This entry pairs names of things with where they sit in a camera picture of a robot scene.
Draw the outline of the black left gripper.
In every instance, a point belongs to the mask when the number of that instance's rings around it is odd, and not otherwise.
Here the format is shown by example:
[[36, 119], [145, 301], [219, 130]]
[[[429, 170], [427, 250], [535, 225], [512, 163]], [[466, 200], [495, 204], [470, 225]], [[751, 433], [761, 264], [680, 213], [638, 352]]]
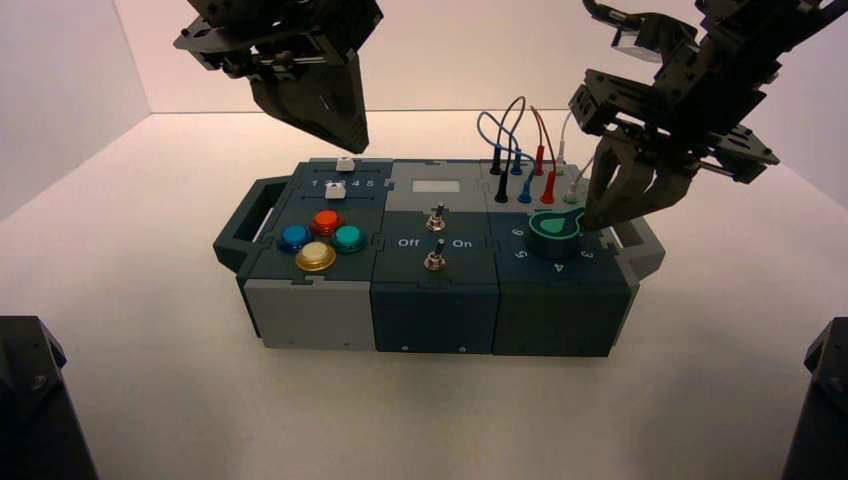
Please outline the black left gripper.
[[[173, 46], [249, 80], [269, 116], [353, 154], [369, 145], [358, 50], [383, 19], [375, 1], [192, 1]], [[299, 82], [261, 77], [296, 76]]]

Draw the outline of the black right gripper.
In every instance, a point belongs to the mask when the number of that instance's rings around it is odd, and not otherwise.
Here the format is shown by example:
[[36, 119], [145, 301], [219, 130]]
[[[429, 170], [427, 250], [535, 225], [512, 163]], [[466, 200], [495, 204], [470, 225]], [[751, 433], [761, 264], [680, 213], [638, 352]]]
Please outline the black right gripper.
[[[690, 25], [620, 26], [612, 47], [659, 64], [652, 84], [587, 70], [569, 102], [580, 129], [603, 136], [593, 157], [585, 230], [600, 230], [667, 209], [688, 193], [705, 157], [711, 170], [750, 183], [778, 164], [743, 119], [764, 99], [779, 69], [776, 53], [752, 59], [752, 49], [696, 38]], [[683, 168], [651, 170], [665, 159]]]

